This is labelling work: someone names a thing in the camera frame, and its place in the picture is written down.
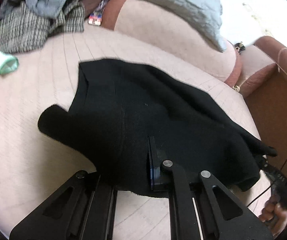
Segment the right hand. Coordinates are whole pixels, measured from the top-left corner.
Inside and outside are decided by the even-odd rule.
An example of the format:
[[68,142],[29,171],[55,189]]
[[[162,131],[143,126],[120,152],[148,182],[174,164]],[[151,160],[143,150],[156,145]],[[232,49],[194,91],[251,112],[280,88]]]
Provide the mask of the right hand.
[[270,231],[274,239],[279,236],[287,226],[287,209],[283,208],[277,200],[278,196],[272,195],[269,200],[266,201],[258,217],[263,223],[272,220],[274,217],[277,218],[275,225],[270,226]]

